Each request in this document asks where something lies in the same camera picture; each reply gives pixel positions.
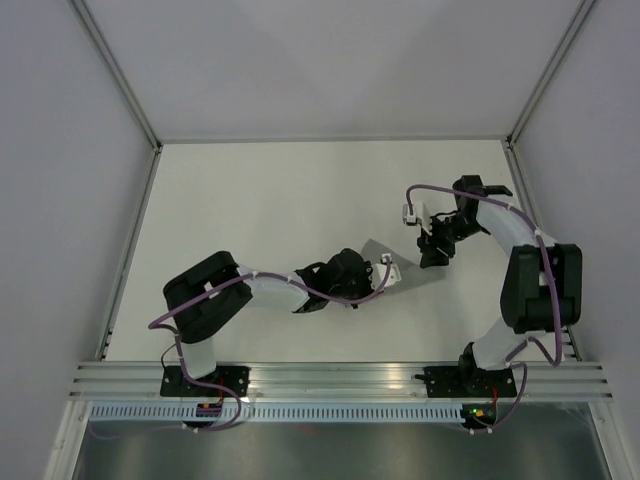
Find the grey cloth napkin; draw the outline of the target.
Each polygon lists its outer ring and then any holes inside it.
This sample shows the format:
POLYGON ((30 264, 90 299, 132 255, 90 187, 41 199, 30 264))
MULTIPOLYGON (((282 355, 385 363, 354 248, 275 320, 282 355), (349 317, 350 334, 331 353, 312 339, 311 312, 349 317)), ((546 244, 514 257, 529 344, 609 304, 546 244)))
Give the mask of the grey cloth napkin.
POLYGON ((371 284, 373 289, 377 289, 382 285, 386 272, 384 261, 391 258, 393 263, 392 270, 383 288, 383 291, 389 295, 418 289, 445 279, 445 271, 440 267, 422 269, 417 263, 404 258, 390 247, 373 239, 365 242, 360 250, 360 255, 364 260, 371 263, 371 284))

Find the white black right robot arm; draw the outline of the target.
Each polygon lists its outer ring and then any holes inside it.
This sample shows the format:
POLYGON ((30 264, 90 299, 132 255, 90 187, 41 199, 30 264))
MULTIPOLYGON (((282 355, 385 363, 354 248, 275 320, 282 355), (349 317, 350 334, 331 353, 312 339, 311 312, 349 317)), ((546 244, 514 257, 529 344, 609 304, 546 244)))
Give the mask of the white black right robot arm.
POLYGON ((417 202, 406 204, 409 219, 421 228, 421 268, 448 265, 457 243, 478 233, 490 235, 508 257, 500 317, 461 355, 459 388, 469 395, 482 393, 493 381, 491 370, 510 367, 531 344, 558 366, 563 358, 562 330, 581 316, 581 249, 544 233, 514 204, 504 185, 487 185, 478 175, 464 175, 448 191, 456 204, 452 212, 427 215, 417 202))

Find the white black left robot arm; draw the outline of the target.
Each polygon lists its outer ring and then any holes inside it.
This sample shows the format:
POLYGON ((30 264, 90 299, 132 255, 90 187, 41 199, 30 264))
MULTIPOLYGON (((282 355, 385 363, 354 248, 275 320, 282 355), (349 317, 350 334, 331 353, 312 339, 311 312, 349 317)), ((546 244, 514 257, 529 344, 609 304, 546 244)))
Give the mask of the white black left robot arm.
POLYGON ((329 303, 354 305, 374 293, 373 265, 345 248, 280 279, 255 274, 219 251, 171 279, 162 293, 173 315, 185 363, 184 385, 206 396, 218 384, 213 337, 246 307, 308 314, 329 303))

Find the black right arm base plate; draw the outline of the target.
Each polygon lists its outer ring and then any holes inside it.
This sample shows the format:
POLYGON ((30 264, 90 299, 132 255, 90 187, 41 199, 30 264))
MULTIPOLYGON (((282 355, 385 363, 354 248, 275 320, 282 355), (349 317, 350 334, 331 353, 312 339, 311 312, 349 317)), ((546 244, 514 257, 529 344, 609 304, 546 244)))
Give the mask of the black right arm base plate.
POLYGON ((428 366, 413 376, 421 381, 429 398, 515 398, 517 388, 511 369, 463 373, 455 366, 428 366))

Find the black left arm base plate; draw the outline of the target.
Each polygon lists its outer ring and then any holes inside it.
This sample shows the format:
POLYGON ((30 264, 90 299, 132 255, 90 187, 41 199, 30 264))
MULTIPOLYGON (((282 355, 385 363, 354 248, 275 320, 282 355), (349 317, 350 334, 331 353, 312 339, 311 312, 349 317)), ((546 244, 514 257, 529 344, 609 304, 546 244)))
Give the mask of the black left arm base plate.
POLYGON ((163 375, 160 384, 160 396, 166 398, 215 398, 221 400, 229 396, 228 391, 238 397, 247 394, 250 383, 250 368, 247 366, 223 365, 195 381, 189 381, 181 366, 168 365, 165 357, 169 347, 160 357, 163 375))

